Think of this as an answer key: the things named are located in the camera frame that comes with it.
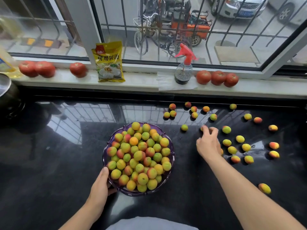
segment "silver car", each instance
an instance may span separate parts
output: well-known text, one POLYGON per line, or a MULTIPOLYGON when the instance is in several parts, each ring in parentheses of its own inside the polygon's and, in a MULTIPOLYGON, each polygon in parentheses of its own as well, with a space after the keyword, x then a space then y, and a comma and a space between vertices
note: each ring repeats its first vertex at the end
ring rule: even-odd
POLYGON ((227 17, 227 18, 240 18, 240 19, 251 19, 257 14, 256 17, 261 15, 263 10, 267 6, 267 1, 262 5, 264 0, 225 0, 223 6, 221 6, 223 0, 211 0, 212 1, 212 8, 211 13, 213 16, 216 16, 220 11, 220 15, 227 17))
POLYGON ((283 6, 282 4, 285 0, 269 0, 269 3, 278 11, 277 19, 279 22, 285 24, 290 20, 291 23, 300 25, 307 19, 307 6, 306 4, 304 5, 305 1, 306 0, 287 0, 283 6))

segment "red tomato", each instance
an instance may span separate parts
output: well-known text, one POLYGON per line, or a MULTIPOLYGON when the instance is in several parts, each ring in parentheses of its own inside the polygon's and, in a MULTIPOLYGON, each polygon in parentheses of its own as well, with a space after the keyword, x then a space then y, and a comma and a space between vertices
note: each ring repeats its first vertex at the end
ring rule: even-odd
POLYGON ((35 62, 34 61, 24 61, 18 66, 20 72, 28 77, 37 77, 38 74, 35 71, 35 62))
POLYGON ((238 81, 239 77, 235 73, 228 73, 224 85, 226 87, 233 87, 238 83, 238 81))
POLYGON ((87 74, 86 66, 80 62, 70 64, 69 69, 78 78, 85 77, 87 74))
POLYGON ((211 80, 211 73, 206 70, 198 71, 196 74, 196 80, 201 85, 206 85, 211 80))
POLYGON ((221 85, 226 80, 226 74, 222 71, 215 71, 211 76, 211 83, 213 85, 221 85))
POLYGON ((35 70, 38 74, 40 74, 41 76, 45 78, 53 77, 56 72, 55 66, 52 63, 47 62, 47 61, 37 62, 35 65, 35 70))

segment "hand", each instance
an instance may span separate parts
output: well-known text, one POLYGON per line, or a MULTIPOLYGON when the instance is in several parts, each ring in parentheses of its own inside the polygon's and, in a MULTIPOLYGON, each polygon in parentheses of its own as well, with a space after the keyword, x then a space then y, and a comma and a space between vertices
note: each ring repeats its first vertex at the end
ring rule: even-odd
POLYGON ((117 191, 115 188, 108 190, 111 186, 111 184, 108 183, 108 176, 109 169, 103 167, 92 185, 90 195, 85 203, 85 206, 93 212, 92 214, 95 216, 95 221, 100 217, 104 205, 106 204, 107 197, 117 191))
POLYGON ((202 128, 204 130, 204 134, 202 138, 199 138, 196 141, 198 153, 205 160, 211 159, 217 155, 220 156, 221 145, 217 139, 219 130, 215 127, 210 127, 210 130, 212 131, 210 134, 209 128, 206 125, 202 126, 202 128))

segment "window sill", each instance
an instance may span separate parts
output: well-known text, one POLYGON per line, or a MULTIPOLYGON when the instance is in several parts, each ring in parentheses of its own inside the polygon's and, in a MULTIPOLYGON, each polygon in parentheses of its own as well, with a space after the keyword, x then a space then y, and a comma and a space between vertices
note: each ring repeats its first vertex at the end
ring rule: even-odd
MULTIPOLYGON (((124 73, 125 82, 101 82, 99 83, 96 70, 89 70, 84 78, 76 78, 69 69, 58 69, 53 78, 41 76, 29 78, 22 76, 14 81, 18 85, 57 87, 57 88, 87 88, 138 92, 159 92, 156 74, 124 73)), ((239 83, 227 88, 224 85, 215 86, 211 83, 199 85, 195 89, 170 90, 163 92, 201 95, 225 95, 247 97, 271 97, 271 98, 307 98, 307 83, 296 82, 295 79, 278 80, 254 80, 240 79, 239 83)))

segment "bowl of apricots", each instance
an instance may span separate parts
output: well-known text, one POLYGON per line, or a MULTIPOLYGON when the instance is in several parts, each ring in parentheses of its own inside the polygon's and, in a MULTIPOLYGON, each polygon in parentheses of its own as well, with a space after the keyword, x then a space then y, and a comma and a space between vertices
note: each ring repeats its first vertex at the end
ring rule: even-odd
POLYGON ((133 122, 116 130, 103 151, 109 181, 129 196, 158 191, 175 161, 171 139, 154 124, 133 122))

